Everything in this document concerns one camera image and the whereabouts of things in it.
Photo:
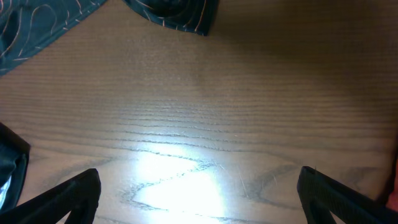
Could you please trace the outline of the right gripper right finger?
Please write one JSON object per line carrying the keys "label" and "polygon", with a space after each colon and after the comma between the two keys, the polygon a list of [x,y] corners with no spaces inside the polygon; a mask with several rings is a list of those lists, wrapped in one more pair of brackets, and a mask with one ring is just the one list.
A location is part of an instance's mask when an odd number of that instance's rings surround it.
{"label": "right gripper right finger", "polygon": [[308,224],[335,224],[334,217],[350,224],[397,223],[397,212],[309,166],[301,168],[297,192]]}

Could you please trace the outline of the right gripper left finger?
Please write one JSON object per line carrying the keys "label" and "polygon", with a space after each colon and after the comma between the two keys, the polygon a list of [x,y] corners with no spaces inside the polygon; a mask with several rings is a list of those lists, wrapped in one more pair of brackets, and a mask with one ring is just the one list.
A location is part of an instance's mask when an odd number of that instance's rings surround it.
{"label": "right gripper left finger", "polygon": [[99,205],[101,182],[96,169],[88,169],[37,197],[1,214],[1,223],[92,224]]}

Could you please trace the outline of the black orange patterned jersey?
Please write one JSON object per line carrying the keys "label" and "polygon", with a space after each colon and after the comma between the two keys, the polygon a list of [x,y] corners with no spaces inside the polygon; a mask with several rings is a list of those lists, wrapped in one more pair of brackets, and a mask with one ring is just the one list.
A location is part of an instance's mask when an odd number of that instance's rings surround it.
{"label": "black orange patterned jersey", "polygon": [[[48,47],[99,9],[102,1],[1,1],[1,75]],[[164,27],[208,35],[217,1],[126,1],[138,15]],[[29,163],[30,144],[1,126],[1,212],[14,210]]]}

